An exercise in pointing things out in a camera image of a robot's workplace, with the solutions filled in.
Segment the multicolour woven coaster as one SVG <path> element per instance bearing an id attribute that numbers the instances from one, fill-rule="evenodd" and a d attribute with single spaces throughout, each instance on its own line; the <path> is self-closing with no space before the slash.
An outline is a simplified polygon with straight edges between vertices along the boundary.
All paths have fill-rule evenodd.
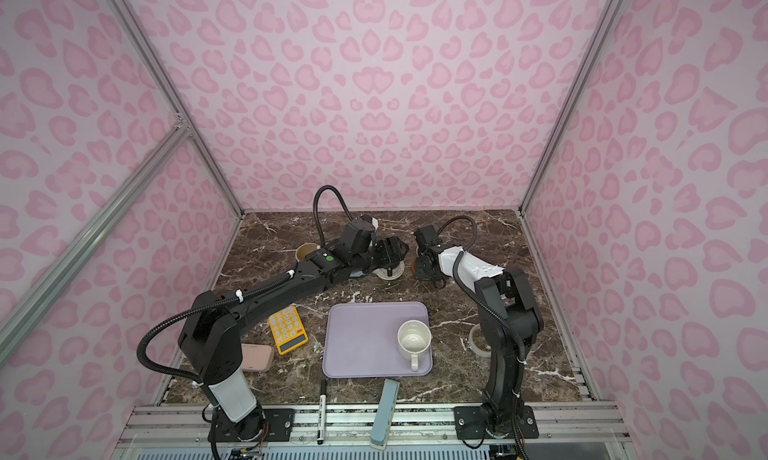
<path id="1" fill-rule="evenodd" d="M 403 263 L 398 264 L 394 268 L 378 268 L 373 271 L 373 274 L 384 281 L 394 281 L 399 279 L 405 271 Z"/>

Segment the white mug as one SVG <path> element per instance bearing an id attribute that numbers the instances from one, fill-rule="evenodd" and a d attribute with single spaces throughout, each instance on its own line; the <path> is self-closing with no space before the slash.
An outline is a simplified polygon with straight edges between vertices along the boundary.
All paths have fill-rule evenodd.
<path id="1" fill-rule="evenodd" d="M 400 355 L 405 359 L 411 372 L 417 372 L 432 342 L 429 327 L 419 320 L 404 322 L 397 332 Z"/>

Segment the beige glazed ceramic mug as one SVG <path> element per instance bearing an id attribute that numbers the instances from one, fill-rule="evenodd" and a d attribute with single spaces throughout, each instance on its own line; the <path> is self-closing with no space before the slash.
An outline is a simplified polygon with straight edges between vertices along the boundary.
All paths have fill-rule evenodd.
<path id="1" fill-rule="evenodd" d="M 316 252 L 319 249 L 320 246 L 316 243 L 304 243 L 295 250 L 295 259 L 297 262 L 301 262 L 305 260 L 308 255 Z"/>

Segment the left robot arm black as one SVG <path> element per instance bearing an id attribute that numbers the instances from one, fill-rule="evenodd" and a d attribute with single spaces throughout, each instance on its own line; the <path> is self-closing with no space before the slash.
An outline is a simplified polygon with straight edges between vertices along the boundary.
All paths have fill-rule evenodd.
<path id="1" fill-rule="evenodd" d="M 374 219 L 363 215 L 284 273 L 227 297 L 200 294 L 178 339 L 195 382 L 233 427 L 258 432 L 262 414 L 242 371 L 241 337 L 271 315 L 355 275 L 394 271 L 408 251 L 396 236 L 380 239 Z"/>

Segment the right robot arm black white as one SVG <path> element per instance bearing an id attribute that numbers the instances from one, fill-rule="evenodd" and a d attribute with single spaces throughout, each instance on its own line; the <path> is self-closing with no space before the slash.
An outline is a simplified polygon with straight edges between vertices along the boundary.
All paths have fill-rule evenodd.
<path id="1" fill-rule="evenodd" d="M 521 269 L 492 265 L 467 247 L 442 239 L 441 233 L 432 225 L 414 232 L 415 275 L 433 284 L 453 279 L 475 303 L 480 330 L 490 347 L 483 401 L 473 412 L 457 414 L 457 436 L 536 439 L 538 426 L 533 410 L 525 405 L 522 384 L 529 350 L 544 321 L 530 282 Z"/>

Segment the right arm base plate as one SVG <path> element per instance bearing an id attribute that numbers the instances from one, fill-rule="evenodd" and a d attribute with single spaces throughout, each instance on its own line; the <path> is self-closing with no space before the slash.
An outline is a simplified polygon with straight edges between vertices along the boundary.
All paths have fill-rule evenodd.
<path id="1" fill-rule="evenodd" d="M 480 406 L 456 406 L 452 409 L 456 436 L 459 440 L 514 440 L 512 424 L 506 422 L 496 430 L 490 427 L 487 415 Z M 517 431 L 522 440 L 538 439 L 540 436 L 534 411 L 529 405 L 519 409 L 516 417 Z"/>

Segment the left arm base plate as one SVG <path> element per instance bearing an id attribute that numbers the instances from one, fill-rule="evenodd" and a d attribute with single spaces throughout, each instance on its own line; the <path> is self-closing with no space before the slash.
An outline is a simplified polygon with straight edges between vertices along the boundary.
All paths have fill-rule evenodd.
<path id="1" fill-rule="evenodd" d="M 211 419 L 214 426 L 208 440 L 215 442 L 287 442 L 293 429 L 295 411 L 291 408 L 264 409 L 257 407 L 243 420 L 233 422 L 221 408 Z"/>

